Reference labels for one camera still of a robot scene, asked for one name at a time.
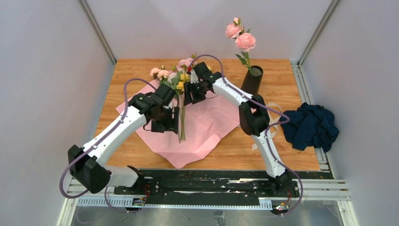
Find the yellow rose stem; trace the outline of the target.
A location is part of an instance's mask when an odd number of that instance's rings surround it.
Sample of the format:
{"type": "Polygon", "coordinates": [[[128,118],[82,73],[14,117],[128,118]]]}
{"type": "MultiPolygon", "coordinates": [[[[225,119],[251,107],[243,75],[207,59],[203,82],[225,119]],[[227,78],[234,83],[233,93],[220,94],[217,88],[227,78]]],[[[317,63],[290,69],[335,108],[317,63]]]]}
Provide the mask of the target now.
{"type": "Polygon", "coordinates": [[[179,110],[179,142],[186,140],[185,135],[185,114],[186,106],[195,104],[206,97],[206,83],[204,81],[194,81],[195,72],[192,66],[188,64],[180,64],[174,67],[174,73],[169,76],[168,81],[172,88],[176,91],[177,106],[179,110]]]}

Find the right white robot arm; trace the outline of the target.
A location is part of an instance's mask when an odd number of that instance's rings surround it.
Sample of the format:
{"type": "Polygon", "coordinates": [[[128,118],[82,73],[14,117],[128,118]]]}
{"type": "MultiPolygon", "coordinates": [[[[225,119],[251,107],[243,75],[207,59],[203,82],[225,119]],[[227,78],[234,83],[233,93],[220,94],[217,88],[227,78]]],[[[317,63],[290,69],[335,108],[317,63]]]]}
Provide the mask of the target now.
{"type": "Polygon", "coordinates": [[[208,92],[226,98],[237,107],[239,123],[243,132],[249,135],[261,153],[268,175],[269,191],[274,196],[282,196],[292,181],[288,169],[282,165],[270,132],[270,118],[261,95],[251,95],[228,81],[220,72],[211,72],[206,63],[188,67],[188,73],[197,81],[184,84],[184,105],[196,104],[205,100],[208,92]]]}

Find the black cylindrical vase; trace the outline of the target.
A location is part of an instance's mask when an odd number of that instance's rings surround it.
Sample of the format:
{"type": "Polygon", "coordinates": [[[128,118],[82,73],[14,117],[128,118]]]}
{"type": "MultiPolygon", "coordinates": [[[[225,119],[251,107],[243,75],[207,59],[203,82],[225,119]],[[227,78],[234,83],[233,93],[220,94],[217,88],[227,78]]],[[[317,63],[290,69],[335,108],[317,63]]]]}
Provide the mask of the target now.
{"type": "Polygon", "coordinates": [[[262,78],[263,69],[257,65],[251,66],[251,69],[247,70],[247,73],[244,77],[243,83],[241,85],[241,90],[252,95],[257,95],[262,82],[262,78]]]}

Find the pink two-bloom rose stem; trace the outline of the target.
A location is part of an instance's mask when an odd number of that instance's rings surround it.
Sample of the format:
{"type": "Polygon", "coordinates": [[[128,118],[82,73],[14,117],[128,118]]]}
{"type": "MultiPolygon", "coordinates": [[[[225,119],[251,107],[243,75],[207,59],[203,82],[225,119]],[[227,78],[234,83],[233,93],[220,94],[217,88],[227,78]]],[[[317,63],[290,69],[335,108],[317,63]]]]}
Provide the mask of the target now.
{"type": "Polygon", "coordinates": [[[191,57],[180,60],[176,66],[177,71],[183,71],[183,72],[190,71],[191,67],[197,64],[197,62],[194,61],[195,57],[196,54],[192,54],[191,57]]]}

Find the light pink rose stem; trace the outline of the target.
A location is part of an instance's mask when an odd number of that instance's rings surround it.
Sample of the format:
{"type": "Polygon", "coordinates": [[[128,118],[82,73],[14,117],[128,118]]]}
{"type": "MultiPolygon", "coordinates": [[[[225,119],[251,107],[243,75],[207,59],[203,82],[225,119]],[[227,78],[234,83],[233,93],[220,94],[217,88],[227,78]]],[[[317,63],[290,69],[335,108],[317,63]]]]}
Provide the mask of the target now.
{"type": "Polygon", "coordinates": [[[179,107],[179,143],[185,140],[184,135],[184,82],[180,79],[182,72],[171,73],[167,82],[176,92],[177,105],[179,107]]]}

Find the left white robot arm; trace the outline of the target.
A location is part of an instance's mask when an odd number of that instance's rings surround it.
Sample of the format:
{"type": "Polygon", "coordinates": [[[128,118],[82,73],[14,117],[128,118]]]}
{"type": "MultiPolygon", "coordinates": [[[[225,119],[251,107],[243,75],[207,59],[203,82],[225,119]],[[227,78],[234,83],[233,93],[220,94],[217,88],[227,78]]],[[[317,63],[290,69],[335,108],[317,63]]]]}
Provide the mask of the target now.
{"type": "Polygon", "coordinates": [[[158,131],[177,132],[178,108],[173,107],[176,92],[161,84],[154,92],[138,93],[125,103],[125,109],[105,130],[83,147],[68,150],[70,174],[86,191],[96,194],[109,186],[123,186],[132,194],[144,189],[144,175],[135,167],[112,167],[107,162],[116,149],[136,130],[149,122],[159,124],[158,131]]]}

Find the pink paper bouquet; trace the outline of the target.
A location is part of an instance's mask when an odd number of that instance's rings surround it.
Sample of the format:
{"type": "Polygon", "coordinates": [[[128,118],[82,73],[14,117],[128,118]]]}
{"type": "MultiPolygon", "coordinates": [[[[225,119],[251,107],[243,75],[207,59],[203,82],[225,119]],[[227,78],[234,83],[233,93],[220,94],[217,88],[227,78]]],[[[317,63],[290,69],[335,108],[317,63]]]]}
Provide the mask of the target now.
{"type": "Polygon", "coordinates": [[[237,107],[218,96],[186,107],[184,141],[173,132],[134,132],[109,165],[147,169],[261,170],[260,153],[239,125],[237,107]]]}

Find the pale pink rose stem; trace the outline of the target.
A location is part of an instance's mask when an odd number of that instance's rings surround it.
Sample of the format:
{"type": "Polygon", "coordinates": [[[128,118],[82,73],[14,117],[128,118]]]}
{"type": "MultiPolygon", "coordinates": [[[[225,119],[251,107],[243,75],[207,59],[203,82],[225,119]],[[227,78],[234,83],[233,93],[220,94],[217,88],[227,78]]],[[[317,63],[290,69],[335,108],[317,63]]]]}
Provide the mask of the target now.
{"type": "Polygon", "coordinates": [[[153,79],[158,79],[159,81],[166,81],[171,72],[166,69],[164,65],[161,65],[160,67],[154,67],[150,70],[149,76],[152,77],[153,79]]]}

